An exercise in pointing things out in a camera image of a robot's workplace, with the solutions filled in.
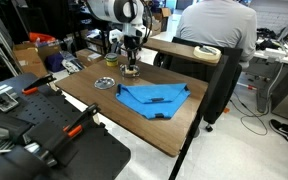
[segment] wooden table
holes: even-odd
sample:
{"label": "wooden table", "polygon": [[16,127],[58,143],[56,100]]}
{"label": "wooden table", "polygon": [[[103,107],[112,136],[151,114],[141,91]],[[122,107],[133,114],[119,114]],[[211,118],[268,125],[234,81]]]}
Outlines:
{"label": "wooden table", "polygon": [[[127,60],[120,56],[119,62],[126,64]],[[108,67],[105,61],[100,61],[57,82],[56,86],[87,105],[98,103],[104,116],[167,155],[175,157],[183,146],[208,85],[203,81],[145,63],[137,62],[137,65],[140,67],[140,76],[124,78],[119,67]],[[116,84],[128,86],[185,82],[191,95],[172,119],[147,120],[115,98],[116,85],[107,90],[95,88],[95,81],[101,77],[112,77]]]}
{"label": "wooden table", "polygon": [[159,39],[149,38],[143,45],[144,48],[158,51],[163,54],[172,55],[174,57],[183,58],[186,60],[216,66],[218,61],[208,61],[207,59],[198,59],[194,56],[194,47],[178,43],[167,42]]}

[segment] gray floor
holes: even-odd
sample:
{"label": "gray floor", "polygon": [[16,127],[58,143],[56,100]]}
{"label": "gray floor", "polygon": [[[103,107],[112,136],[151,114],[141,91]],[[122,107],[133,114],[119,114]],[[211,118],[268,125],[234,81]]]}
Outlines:
{"label": "gray floor", "polygon": [[[178,19],[179,17],[175,16],[169,21],[171,34],[176,30]],[[155,53],[144,50],[142,61],[151,64]],[[56,76],[63,78],[67,75],[61,72]],[[235,92],[256,113],[256,91],[238,85]],[[86,108],[84,104],[68,95],[67,99],[80,110]],[[239,109],[248,113],[239,104],[236,96],[231,99]],[[232,103],[227,107],[230,112],[222,114],[213,126],[213,132],[206,132],[204,130],[206,123],[201,123],[201,135],[193,141],[177,179],[288,179],[288,143],[273,132],[268,124],[271,118],[285,123],[288,121],[270,113],[261,117],[268,134],[259,136],[242,125],[240,118],[243,115],[232,106]],[[118,180],[168,179],[176,158],[166,156],[105,117],[99,115],[98,118],[106,124],[109,133],[129,147],[132,153],[130,162],[120,173]],[[265,133],[265,128],[256,118],[246,118],[244,123],[258,133]]]}

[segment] black chair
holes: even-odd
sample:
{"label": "black chair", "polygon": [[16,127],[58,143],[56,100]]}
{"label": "black chair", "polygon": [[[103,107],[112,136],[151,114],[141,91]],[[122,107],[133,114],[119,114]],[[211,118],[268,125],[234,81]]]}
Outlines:
{"label": "black chair", "polygon": [[[173,38],[172,42],[193,47],[200,45],[200,43],[176,37]],[[156,55],[153,63],[155,66],[209,83],[200,107],[201,116],[203,116],[204,121],[209,123],[206,127],[208,132],[213,130],[211,124],[216,122],[232,96],[242,71],[239,60],[243,51],[235,48],[212,47],[218,48],[223,54],[217,66],[208,66],[161,53]]]}

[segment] black pegboard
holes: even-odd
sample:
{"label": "black pegboard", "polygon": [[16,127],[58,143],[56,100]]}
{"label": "black pegboard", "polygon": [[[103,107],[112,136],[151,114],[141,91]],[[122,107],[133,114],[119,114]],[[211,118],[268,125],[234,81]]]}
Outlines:
{"label": "black pegboard", "polygon": [[48,120],[60,128],[67,126],[72,121],[53,102],[39,92],[31,95],[20,95],[16,100],[19,105],[7,113],[12,117],[35,125]]}

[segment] gray t-shirt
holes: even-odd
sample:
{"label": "gray t-shirt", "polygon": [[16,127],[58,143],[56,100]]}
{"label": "gray t-shirt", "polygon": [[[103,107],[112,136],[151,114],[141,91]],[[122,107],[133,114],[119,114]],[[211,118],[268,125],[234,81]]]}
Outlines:
{"label": "gray t-shirt", "polygon": [[186,8],[176,37],[221,47],[241,48],[240,64],[249,66],[255,52],[256,12],[233,0],[204,0]]}

